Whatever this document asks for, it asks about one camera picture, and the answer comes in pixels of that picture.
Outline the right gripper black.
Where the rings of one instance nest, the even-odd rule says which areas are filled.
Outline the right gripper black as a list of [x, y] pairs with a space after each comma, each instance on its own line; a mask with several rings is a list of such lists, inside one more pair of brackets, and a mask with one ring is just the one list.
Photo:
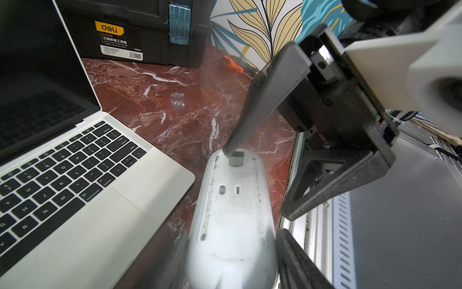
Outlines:
[[397, 159], [397, 126], [326, 24], [286, 44], [255, 76], [223, 153], [231, 156], [276, 109], [295, 131], [317, 133], [282, 205], [289, 220], [384, 177]]

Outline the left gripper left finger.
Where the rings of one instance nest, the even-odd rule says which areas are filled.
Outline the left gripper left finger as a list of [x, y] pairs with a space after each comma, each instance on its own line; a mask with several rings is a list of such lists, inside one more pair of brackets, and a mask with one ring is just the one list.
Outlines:
[[176, 231], [160, 256], [137, 283], [138, 289], [181, 289], [184, 281], [186, 231]]

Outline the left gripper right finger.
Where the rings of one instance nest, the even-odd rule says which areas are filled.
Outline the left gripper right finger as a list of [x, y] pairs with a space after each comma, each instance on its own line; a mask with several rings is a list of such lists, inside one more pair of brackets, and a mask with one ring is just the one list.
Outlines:
[[286, 229], [276, 231], [277, 263], [282, 289], [334, 289]]

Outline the white wireless mouse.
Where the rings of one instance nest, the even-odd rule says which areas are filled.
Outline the white wireless mouse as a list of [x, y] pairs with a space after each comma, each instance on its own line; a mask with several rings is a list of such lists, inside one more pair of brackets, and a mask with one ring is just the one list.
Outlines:
[[194, 289], [273, 289], [276, 233], [259, 155], [222, 150], [209, 158], [186, 246]]

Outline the silver laptop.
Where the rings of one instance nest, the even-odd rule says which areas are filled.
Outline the silver laptop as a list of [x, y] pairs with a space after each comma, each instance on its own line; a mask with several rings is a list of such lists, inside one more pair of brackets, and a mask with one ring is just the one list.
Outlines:
[[194, 180], [103, 111], [55, 1], [1, 2], [2, 288], [113, 288]]

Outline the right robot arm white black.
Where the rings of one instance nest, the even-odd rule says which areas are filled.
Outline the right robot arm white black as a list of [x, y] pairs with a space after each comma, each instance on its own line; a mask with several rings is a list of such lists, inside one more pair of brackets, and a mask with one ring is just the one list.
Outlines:
[[342, 4], [354, 23], [339, 36], [321, 24], [285, 44], [254, 77], [223, 148], [232, 156], [274, 110], [296, 131], [315, 129], [282, 205], [289, 220], [385, 176], [399, 135], [389, 110], [462, 134], [461, 2]]

